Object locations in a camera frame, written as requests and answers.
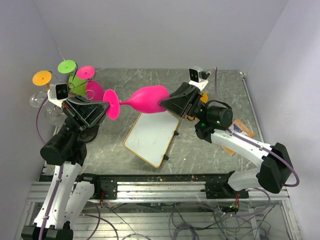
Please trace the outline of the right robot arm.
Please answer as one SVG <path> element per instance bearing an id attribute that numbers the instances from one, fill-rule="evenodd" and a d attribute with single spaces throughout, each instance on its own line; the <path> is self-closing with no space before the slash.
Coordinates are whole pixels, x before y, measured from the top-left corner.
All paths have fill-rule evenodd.
<path id="1" fill-rule="evenodd" d="M 202 95 L 197 86 L 183 82 L 178 90 L 161 100 L 159 105 L 181 118 L 198 119 L 194 128 L 199 139 L 226 147 L 256 166 L 228 173 L 228 179 L 220 186 L 221 194 L 231 198 L 244 189 L 259 187 L 278 194 L 294 172 L 287 148 L 279 142 L 270 145 L 235 131 L 231 127 L 231 106 L 218 100 L 203 102 Z"/>

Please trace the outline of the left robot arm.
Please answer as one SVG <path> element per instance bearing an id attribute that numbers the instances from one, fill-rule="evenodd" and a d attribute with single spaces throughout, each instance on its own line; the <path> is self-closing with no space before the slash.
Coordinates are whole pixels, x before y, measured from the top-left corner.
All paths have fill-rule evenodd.
<path id="1" fill-rule="evenodd" d="M 44 203 L 32 225 L 23 227 L 24 240 L 71 240 L 73 226 L 89 199 L 102 193 L 96 174 L 81 174 L 87 156 L 80 136 L 98 127 L 110 107 L 108 102 L 91 101 L 82 96 L 47 98 L 66 115 L 59 131 L 40 150 L 48 165 L 55 167 Z"/>

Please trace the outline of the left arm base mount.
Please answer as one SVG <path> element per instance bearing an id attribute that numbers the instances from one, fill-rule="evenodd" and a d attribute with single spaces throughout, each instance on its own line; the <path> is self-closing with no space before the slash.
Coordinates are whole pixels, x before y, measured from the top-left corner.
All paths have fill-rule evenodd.
<path id="1" fill-rule="evenodd" d="M 93 184 L 91 199 L 115 200 L 118 193 L 118 184 L 111 178 L 93 173 L 83 173 L 77 178 L 78 182 Z"/>

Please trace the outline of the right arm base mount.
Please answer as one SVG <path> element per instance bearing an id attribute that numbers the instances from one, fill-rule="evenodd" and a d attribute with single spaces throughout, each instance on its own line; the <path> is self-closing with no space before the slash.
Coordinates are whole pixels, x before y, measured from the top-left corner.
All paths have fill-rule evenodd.
<path id="1" fill-rule="evenodd" d="M 228 185 L 230 176 L 235 171 L 228 173 L 214 173 L 214 174 L 203 174 L 197 178 L 201 182 L 205 182 L 205 188 L 201 190 L 204 192 L 207 199 L 235 199 L 236 194 L 239 195 L 240 199 L 248 199 L 249 193 L 246 190 L 236 191 Z"/>

